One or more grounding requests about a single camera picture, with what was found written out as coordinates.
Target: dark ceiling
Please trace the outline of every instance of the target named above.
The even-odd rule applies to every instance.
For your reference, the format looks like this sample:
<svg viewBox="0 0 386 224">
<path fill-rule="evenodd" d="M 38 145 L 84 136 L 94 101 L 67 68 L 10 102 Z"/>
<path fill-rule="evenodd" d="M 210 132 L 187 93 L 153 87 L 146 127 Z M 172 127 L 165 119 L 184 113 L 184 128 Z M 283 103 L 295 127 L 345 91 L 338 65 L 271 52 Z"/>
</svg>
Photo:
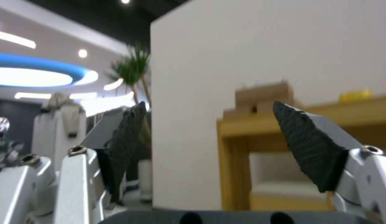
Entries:
<svg viewBox="0 0 386 224">
<path fill-rule="evenodd" d="M 150 48 L 150 23 L 187 0 L 28 0 L 127 44 Z"/>
</svg>

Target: metal screw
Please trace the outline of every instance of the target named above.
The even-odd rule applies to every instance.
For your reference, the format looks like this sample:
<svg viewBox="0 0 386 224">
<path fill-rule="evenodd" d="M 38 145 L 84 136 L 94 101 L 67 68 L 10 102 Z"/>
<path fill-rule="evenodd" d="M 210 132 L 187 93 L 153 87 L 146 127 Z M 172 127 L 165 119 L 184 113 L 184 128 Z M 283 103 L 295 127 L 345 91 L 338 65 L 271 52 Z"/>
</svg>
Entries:
<svg viewBox="0 0 386 224">
<path fill-rule="evenodd" d="M 34 167 L 40 163 L 41 163 L 40 157 L 35 154 L 26 155 L 19 160 L 19 166 L 27 165 L 27 166 Z"/>
<path fill-rule="evenodd" d="M 362 148 L 360 149 L 360 155 L 363 159 L 367 158 L 368 156 L 370 155 L 382 155 L 384 152 L 377 148 L 377 147 L 374 147 L 374 146 L 362 146 Z"/>
<path fill-rule="evenodd" d="M 68 156 L 77 156 L 81 154 L 85 154 L 87 152 L 87 148 L 85 146 L 74 146 L 70 148 L 67 152 Z"/>
</svg>

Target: white wall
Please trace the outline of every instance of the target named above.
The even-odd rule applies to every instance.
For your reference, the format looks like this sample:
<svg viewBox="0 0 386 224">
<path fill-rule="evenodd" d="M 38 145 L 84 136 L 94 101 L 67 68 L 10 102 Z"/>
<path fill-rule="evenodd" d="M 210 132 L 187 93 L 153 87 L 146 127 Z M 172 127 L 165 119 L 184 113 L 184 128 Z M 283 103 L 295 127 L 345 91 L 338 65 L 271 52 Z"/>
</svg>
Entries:
<svg viewBox="0 0 386 224">
<path fill-rule="evenodd" d="M 243 85 L 386 93 L 386 0 L 192 0 L 151 39 L 155 207 L 221 208 L 215 121 Z"/>
</svg>

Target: yellow object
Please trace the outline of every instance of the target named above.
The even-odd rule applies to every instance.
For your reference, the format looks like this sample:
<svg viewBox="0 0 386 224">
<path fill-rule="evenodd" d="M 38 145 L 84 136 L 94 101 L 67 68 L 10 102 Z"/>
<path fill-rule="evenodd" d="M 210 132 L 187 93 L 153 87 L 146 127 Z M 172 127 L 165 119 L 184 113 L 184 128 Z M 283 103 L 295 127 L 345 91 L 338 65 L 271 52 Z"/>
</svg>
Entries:
<svg viewBox="0 0 386 224">
<path fill-rule="evenodd" d="M 373 97 L 373 92 L 370 89 L 364 89 L 361 91 L 352 91 L 340 94 L 340 103 L 368 100 Z"/>
</svg>

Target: floor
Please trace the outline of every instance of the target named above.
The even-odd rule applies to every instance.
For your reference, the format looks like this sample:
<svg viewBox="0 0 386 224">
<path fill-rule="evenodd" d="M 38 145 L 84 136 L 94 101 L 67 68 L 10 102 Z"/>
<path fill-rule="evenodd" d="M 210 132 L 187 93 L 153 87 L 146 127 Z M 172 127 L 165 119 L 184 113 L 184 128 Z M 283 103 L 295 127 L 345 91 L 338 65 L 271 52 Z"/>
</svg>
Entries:
<svg viewBox="0 0 386 224">
<path fill-rule="evenodd" d="M 152 203 L 142 202 L 140 200 L 139 190 L 128 191 L 124 195 L 123 202 L 128 210 L 152 210 Z"/>
</svg>

